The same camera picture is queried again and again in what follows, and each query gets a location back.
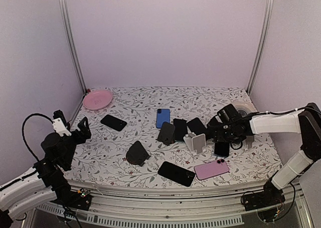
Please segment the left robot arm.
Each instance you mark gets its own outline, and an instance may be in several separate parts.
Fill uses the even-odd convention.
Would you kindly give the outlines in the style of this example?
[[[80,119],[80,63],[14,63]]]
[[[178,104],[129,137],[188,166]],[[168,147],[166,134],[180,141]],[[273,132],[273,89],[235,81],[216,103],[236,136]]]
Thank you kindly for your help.
[[[1,186],[1,222],[9,226],[27,211],[53,201],[64,208],[88,210],[90,190],[73,191],[64,177],[71,170],[76,147],[91,138],[87,118],[71,131],[61,118],[52,120],[54,132],[41,142],[43,159],[20,177]]]

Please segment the black phone blue case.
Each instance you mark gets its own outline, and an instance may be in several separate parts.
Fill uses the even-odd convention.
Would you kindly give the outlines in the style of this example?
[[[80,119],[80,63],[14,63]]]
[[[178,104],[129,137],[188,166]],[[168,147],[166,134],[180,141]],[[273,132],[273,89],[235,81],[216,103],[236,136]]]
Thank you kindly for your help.
[[[230,151],[230,144],[225,142],[218,142],[214,145],[214,154],[218,157],[228,157]]]

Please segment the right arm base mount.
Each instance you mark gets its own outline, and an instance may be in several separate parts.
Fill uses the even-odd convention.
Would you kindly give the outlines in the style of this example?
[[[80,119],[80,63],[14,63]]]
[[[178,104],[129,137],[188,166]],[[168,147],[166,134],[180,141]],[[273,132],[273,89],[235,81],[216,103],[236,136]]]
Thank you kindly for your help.
[[[275,222],[283,211],[285,197],[283,190],[246,191],[240,198],[246,211],[262,209],[258,218],[265,223]]]

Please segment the white folding phone stand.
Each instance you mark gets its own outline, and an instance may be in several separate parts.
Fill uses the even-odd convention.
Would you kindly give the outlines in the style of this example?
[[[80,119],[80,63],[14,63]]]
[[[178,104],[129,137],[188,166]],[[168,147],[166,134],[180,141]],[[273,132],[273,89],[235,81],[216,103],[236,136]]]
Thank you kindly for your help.
[[[243,145],[247,149],[251,149],[254,141],[255,141],[255,136],[247,136],[246,139],[243,141]]]

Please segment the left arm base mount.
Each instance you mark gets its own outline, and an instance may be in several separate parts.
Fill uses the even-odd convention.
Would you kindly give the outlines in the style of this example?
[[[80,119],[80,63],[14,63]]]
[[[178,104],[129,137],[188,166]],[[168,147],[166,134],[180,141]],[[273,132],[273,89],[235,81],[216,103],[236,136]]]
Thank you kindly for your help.
[[[90,189],[81,188],[77,191],[64,191],[56,199],[56,203],[65,207],[88,211],[91,205],[92,195]]]

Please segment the white grey phone stand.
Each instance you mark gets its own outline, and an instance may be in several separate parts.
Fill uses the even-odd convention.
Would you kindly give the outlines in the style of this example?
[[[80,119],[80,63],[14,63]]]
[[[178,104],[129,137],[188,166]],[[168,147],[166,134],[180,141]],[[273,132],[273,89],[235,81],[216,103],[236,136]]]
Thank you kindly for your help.
[[[183,140],[193,156],[207,151],[205,134],[196,135],[195,133],[188,133],[183,137]]]

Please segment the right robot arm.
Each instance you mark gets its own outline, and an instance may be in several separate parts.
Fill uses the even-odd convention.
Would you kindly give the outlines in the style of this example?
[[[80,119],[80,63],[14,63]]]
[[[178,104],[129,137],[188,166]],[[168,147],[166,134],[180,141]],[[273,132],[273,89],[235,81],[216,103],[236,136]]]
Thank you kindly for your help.
[[[320,160],[320,108],[314,102],[283,112],[251,112],[244,117],[229,104],[212,117],[207,130],[216,143],[242,143],[249,136],[269,134],[278,148],[289,146],[287,162],[259,194],[264,206],[283,202],[283,188]]]

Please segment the black phone teal edge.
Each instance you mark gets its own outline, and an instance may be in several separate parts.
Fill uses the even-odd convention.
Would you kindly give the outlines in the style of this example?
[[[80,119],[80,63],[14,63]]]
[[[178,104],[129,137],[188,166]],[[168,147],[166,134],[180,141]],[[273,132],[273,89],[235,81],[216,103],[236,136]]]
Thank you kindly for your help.
[[[175,126],[174,139],[176,142],[183,142],[184,136],[188,133],[187,121],[184,119],[173,119]]]

